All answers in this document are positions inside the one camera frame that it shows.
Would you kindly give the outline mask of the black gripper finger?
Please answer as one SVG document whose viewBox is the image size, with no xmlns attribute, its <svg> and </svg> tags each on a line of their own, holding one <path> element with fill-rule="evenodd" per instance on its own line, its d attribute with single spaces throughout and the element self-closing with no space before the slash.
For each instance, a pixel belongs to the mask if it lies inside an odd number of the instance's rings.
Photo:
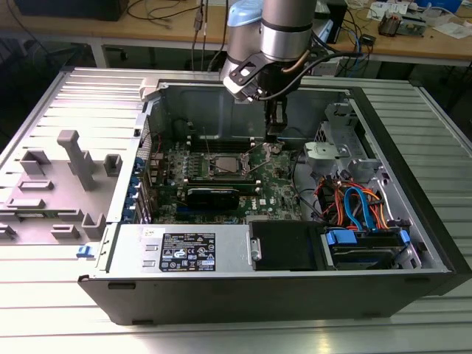
<svg viewBox="0 0 472 354">
<path fill-rule="evenodd" d="M 267 142 L 275 141 L 286 129 L 288 124 L 286 108 L 286 98 L 272 99 L 265 104 L 265 139 Z"/>
</svg>

